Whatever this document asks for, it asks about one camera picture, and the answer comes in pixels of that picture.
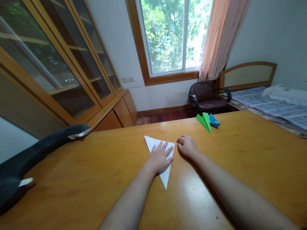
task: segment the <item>chair armrest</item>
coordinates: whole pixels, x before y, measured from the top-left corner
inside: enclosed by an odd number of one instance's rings
[[[198,109],[199,105],[198,105],[198,99],[197,99],[196,95],[195,94],[189,94],[188,96],[190,98],[190,103],[192,104],[192,102],[194,100],[195,108]]]
[[[215,91],[215,90],[224,90],[224,91],[227,93],[227,102],[230,102],[230,100],[232,99],[232,98],[231,98],[231,92],[230,92],[229,89],[227,89],[227,88],[222,88],[222,89],[214,89],[213,91]]]

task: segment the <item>window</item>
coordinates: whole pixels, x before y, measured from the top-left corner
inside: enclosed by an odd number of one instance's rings
[[[149,78],[198,71],[213,0],[135,1]]]

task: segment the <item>bed headboard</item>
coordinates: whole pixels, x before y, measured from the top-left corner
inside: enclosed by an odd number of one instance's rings
[[[272,62],[248,62],[224,70],[220,74],[220,88],[230,91],[270,86],[277,64]]]

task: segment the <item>glass door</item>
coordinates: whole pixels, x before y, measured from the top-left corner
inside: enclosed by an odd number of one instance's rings
[[[96,24],[92,18],[87,4],[83,0],[65,0],[69,1],[78,21],[85,31],[88,40],[91,42],[93,49],[95,50],[96,56],[103,65],[104,71],[109,78],[112,89],[115,95],[122,91],[122,86],[118,80],[117,74],[113,68],[112,62],[105,49],[103,41],[100,37],[100,33],[96,27]]]
[[[101,106],[40,25],[21,0],[0,1],[1,63],[68,125],[86,123]]]
[[[82,68],[84,78],[87,78],[89,87],[93,89],[94,95],[101,106],[105,106],[115,95],[111,90],[109,82],[94,52],[92,49],[89,49],[90,45],[86,40],[84,32],[80,25],[76,24],[75,20],[77,21],[77,19],[73,18],[75,15],[70,14],[64,0],[40,0],[40,3],[70,49],[70,52]]]

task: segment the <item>person's left hand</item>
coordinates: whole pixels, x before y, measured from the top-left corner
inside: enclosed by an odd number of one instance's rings
[[[172,157],[166,160],[166,157],[173,150],[173,147],[171,146],[168,150],[165,151],[167,144],[168,142],[165,142],[165,144],[162,145],[162,142],[160,142],[157,148],[156,145],[154,145],[153,149],[151,150],[146,165],[154,174],[164,172],[174,160]]]

